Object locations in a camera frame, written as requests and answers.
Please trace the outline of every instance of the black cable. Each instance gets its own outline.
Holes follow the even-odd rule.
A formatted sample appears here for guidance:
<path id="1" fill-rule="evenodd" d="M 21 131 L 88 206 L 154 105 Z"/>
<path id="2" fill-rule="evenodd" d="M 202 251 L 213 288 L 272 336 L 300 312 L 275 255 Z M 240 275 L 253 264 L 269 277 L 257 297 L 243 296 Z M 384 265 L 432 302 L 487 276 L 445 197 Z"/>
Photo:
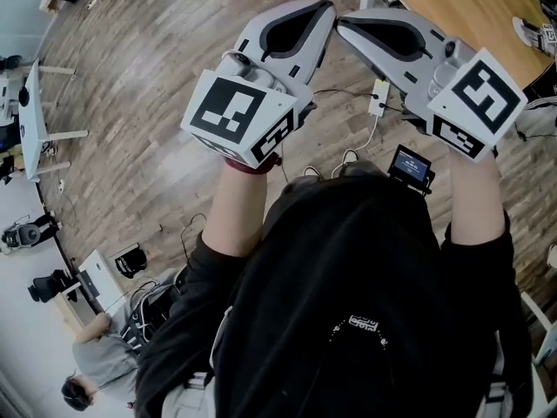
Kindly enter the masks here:
<path id="1" fill-rule="evenodd" d="M 193 217 L 191 217 L 190 222 L 187 224 L 187 226 L 184 228 L 184 230 L 182 231 L 182 233 L 180 234 L 180 241 L 182 242 L 182 247 L 184 248 L 184 254 L 185 254 L 185 261 L 187 262 L 187 265 L 190 265 L 190 256 L 188 255 L 188 252 L 185 250 L 185 243 L 184 243 L 184 233 L 187 230 L 188 227 L 190 227 L 193 224 L 193 220 L 197 217 L 203 217 L 205 219 L 205 222 L 207 221 L 207 217 L 205 217 L 204 213 L 198 212 L 196 213 Z"/>
<path id="2" fill-rule="evenodd" d="M 154 283 L 154 284 L 155 284 L 155 286 L 154 286 L 153 288 L 151 288 L 151 290 L 155 289 L 156 287 L 158 287 L 158 285 L 160 285 L 156 280 L 147 280 L 142 286 L 140 286 L 138 289 L 136 289 L 136 290 L 133 292 L 133 294 L 130 296 L 130 307 L 131 307 L 132 309 L 134 309 L 134 308 L 133 308 L 133 298 L 134 298 L 134 296 L 135 296 L 139 291 L 141 291 L 142 289 L 144 289 L 147 285 L 149 285 L 150 283 Z"/>
<path id="3" fill-rule="evenodd" d="M 136 285 L 137 285 L 138 282 L 139 282 L 141 279 L 143 279 L 143 278 L 149 279 L 149 276 L 147 276 L 147 275 L 142 275 L 142 276 L 136 281 L 136 283 L 134 284 L 133 287 L 131 287 L 128 291 L 126 291 L 124 294 L 122 294 L 120 297 L 118 297 L 116 300 L 114 300 L 114 301 L 109 305 L 108 308 L 105 308 L 105 309 L 104 309 L 104 312 L 106 313 L 108 310 L 110 310 L 110 309 L 111 309 L 114 305 L 116 305 L 116 303 L 117 303 L 120 299 L 122 299 L 127 293 L 131 293 L 134 289 L 136 289 L 136 288 L 137 288 Z M 151 279 L 151 280 L 145 282 L 145 283 L 144 283 L 142 286 L 140 286 L 138 289 L 142 289 L 145 285 L 147 285 L 148 283 L 151 283 L 151 282 L 155 282 L 155 284 L 158 285 L 158 282 L 157 282 L 156 280 Z"/>
<path id="4" fill-rule="evenodd" d="M 398 111 L 400 113 L 403 112 L 400 108 L 394 108 L 394 107 L 391 107 L 390 105 L 383 104 L 382 102 L 379 102 L 379 107 L 380 108 L 390 108 L 391 110 L 395 110 L 395 111 Z"/>
<path id="5" fill-rule="evenodd" d="M 376 99 L 379 97 L 376 94 L 374 95 L 373 93 L 356 93 L 354 91 L 343 90 L 342 88 L 325 88 L 324 90 L 317 90 L 313 94 L 338 93 L 338 92 L 351 94 L 352 96 L 369 96 L 370 98 L 376 98 Z"/>
<path id="6" fill-rule="evenodd" d="M 282 158 L 282 161 L 280 163 L 280 168 L 282 169 L 282 174 L 285 176 L 286 183 L 289 184 L 290 181 L 288 181 L 288 177 L 286 176 L 286 170 L 285 170 L 285 142 L 284 141 L 280 143 L 280 155 Z"/>
<path id="7" fill-rule="evenodd" d="M 73 208 L 73 225 L 68 225 L 71 228 L 76 227 L 77 225 L 77 211 L 76 211 L 76 207 L 74 206 L 74 204 L 71 202 L 70 197 L 68 197 L 65 193 L 62 192 L 62 195 L 65 196 L 65 198 L 70 202 L 71 207 Z"/>
<path id="8" fill-rule="evenodd" d="M 526 142 L 528 138 L 557 138 L 557 135 L 552 135 L 549 133 L 546 135 L 526 135 L 525 132 L 519 130 L 519 127 L 516 123 L 514 123 L 514 129 L 516 130 L 516 134 L 518 135 L 518 137 L 522 139 L 522 142 Z"/>
<path id="9" fill-rule="evenodd" d="M 357 96 L 369 96 L 370 98 L 373 98 L 373 99 L 379 99 L 379 95 L 377 95 L 375 93 L 357 93 L 357 92 L 354 92 L 354 91 L 344 90 L 344 89 L 341 89 L 341 88 L 325 88 L 324 90 L 317 90 L 313 94 L 334 93 L 334 92 L 346 93 L 346 94 L 350 94 L 350 95 L 355 96 L 355 97 L 357 97 Z M 401 109 L 391 107 L 390 105 L 383 104 L 382 102 L 379 102 L 379 107 L 389 108 L 391 110 L 399 111 L 400 113 L 402 113 Z"/>

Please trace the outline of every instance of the wooden floor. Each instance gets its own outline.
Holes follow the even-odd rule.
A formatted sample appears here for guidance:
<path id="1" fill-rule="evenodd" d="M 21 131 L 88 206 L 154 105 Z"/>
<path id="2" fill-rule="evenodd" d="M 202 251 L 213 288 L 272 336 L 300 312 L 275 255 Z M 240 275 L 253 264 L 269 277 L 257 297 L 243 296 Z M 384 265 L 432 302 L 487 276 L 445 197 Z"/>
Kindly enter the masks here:
<path id="1" fill-rule="evenodd" d="M 49 130 L 88 129 L 87 138 L 59 143 L 58 161 L 67 198 L 56 196 L 58 175 L 45 176 L 47 205 L 65 228 L 62 246 L 80 264 L 94 249 L 118 249 L 141 231 L 160 224 L 161 233 L 143 244 L 150 274 L 185 263 L 180 233 L 197 212 L 207 213 L 222 160 L 186 133 L 179 123 L 204 68 L 212 69 L 233 46 L 247 21 L 288 0 L 101 0 L 67 7 L 44 46 L 46 64 L 75 66 L 77 78 L 47 77 L 44 99 L 57 98 Z M 359 0 L 332 0 L 340 14 Z M 333 37 L 314 90 L 370 91 L 374 75 Z M 392 91 L 397 104 L 396 91 Z M 362 145 L 371 130 L 369 100 L 344 93 L 319 94 L 319 109 L 285 142 L 285 172 L 306 165 L 330 173 L 348 147 Z M 554 132 L 554 111 L 528 113 L 519 122 L 528 133 Z M 446 148 L 420 136 L 391 111 L 365 155 L 386 169 L 398 144 L 433 162 L 437 178 L 427 201 L 438 238 L 449 222 L 451 194 Z M 557 241 L 557 143 L 532 138 L 522 143 L 509 132 L 500 144 L 505 205 L 513 222 L 517 281 L 557 319 L 557 277 L 546 267 L 547 249 Z M 279 169 L 270 177 L 269 202 L 285 185 Z M 191 250 L 203 227 L 198 219 L 185 233 Z M 121 279 L 123 286 L 131 285 Z"/>

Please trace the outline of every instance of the black hoodie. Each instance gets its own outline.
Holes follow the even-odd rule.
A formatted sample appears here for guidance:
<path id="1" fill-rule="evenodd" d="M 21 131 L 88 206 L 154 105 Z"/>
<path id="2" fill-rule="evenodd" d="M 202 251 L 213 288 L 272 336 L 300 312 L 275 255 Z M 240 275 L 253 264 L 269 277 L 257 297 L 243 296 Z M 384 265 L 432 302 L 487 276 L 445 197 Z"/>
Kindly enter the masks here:
<path id="1" fill-rule="evenodd" d="M 180 308 L 142 353 L 136 413 L 215 353 L 218 417 L 474 417 L 487 394 L 498 330 L 513 417 L 532 401 L 530 343 L 508 231 L 439 248 L 425 200 L 377 177 L 291 192 L 247 260 L 201 239 Z"/>

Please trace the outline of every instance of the bag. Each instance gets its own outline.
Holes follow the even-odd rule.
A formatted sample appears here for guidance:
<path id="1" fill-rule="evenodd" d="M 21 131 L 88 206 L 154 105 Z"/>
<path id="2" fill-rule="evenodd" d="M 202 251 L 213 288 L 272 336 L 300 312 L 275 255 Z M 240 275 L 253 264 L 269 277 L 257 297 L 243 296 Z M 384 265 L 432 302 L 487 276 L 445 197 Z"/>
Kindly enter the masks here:
<path id="1" fill-rule="evenodd" d="M 168 320 L 172 304 L 180 297 L 178 289 L 173 285 L 169 285 L 163 293 L 156 297 L 150 296 L 156 288 L 153 287 L 138 302 L 120 332 L 120 337 L 131 345 L 131 349 L 137 355 L 141 354 L 143 347 Z"/>
<path id="2" fill-rule="evenodd" d="M 138 247 L 114 259 L 118 271 L 128 279 L 143 271 L 147 267 L 147 256 Z"/>

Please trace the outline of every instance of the black and white marker cube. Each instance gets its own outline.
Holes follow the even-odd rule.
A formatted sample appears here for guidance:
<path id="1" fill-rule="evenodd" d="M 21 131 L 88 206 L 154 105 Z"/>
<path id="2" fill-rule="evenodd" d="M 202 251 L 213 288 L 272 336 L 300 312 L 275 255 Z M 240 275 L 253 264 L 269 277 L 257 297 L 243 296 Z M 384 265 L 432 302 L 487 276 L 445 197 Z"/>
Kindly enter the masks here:
<path id="1" fill-rule="evenodd" d="M 555 34 L 555 29 L 551 24 L 543 24 L 541 29 L 548 44 L 557 44 L 557 34 Z"/>
<path id="2" fill-rule="evenodd" d="M 427 132 L 478 162 L 513 125 L 526 103 L 508 72 L 482 49 L 427 106 L 436 114 Z"/>
<path id="3" fill-rule="evenodd" d="M 257 168 L 298 128 L 296 102 L 242 78 L 204 70 L 181 127 L 215 152 Z"/>

